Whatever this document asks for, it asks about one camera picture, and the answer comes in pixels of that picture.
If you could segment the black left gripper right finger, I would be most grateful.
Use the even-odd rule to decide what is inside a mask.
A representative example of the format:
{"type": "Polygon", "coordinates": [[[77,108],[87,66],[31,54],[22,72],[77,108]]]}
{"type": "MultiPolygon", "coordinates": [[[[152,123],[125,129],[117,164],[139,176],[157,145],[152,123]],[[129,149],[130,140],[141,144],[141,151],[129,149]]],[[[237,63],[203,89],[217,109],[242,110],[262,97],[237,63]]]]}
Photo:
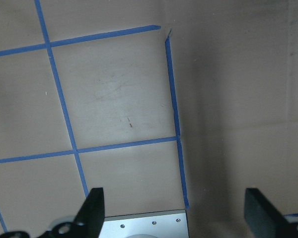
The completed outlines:
{"type": "Polygon", "coordinates": [[[298,222],[289,222],[257,188],[245,190],[244,219],[256,238],[298,238],[298,222]]]}

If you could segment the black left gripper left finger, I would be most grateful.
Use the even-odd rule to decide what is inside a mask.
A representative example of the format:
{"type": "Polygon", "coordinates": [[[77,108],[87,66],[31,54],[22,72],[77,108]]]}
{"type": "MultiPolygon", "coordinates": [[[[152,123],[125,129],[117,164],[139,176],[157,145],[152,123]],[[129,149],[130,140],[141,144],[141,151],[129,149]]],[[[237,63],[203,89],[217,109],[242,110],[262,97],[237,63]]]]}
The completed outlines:
{"type": "Polygon", "coordinates": [[[45,231],[41,238],[97,238],[105,220],[103,188],[92,188],[80,210],[70,222],[62,222],[45,231]]]}

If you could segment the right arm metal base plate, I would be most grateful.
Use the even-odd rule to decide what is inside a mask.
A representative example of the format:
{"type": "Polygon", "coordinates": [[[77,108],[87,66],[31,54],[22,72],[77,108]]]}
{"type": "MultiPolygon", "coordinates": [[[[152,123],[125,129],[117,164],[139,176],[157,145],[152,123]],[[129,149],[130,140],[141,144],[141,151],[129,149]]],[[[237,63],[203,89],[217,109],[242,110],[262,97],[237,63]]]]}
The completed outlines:
{"type": "Polygon", "coordinates": [[[100,237],[126,238],[135,234],[149,234],[157,238],[188,238],[185,210],[106,217],[100,237]]]}

